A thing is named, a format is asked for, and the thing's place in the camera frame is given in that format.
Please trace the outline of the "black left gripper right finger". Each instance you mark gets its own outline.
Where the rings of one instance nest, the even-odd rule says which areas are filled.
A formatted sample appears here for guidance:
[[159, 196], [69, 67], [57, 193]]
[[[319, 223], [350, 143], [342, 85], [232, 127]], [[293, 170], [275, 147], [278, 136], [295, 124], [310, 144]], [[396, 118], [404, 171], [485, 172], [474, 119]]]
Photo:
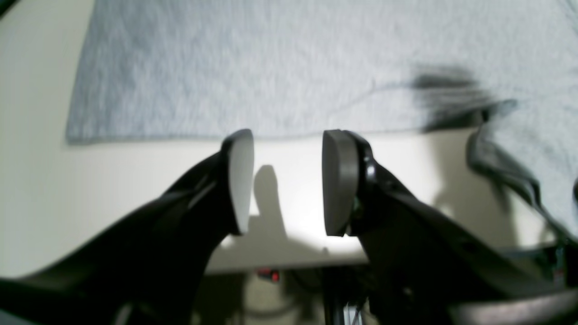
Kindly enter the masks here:
[[575, 325], [577, 290], [515, 267], [423, 203], [352, 131], [322, 136], [326, 234], [359, 240], [384, 325]]

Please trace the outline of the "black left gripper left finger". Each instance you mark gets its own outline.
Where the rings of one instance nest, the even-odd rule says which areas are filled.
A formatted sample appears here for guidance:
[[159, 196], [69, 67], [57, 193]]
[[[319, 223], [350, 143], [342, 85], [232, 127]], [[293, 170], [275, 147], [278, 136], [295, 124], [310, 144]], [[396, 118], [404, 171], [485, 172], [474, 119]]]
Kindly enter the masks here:
[[248, 230], [254, 173], [252, 131], [158, 198], [31, 275], [2, 278], [1, 310], [39, 325], [188, 325], [219, 244]]

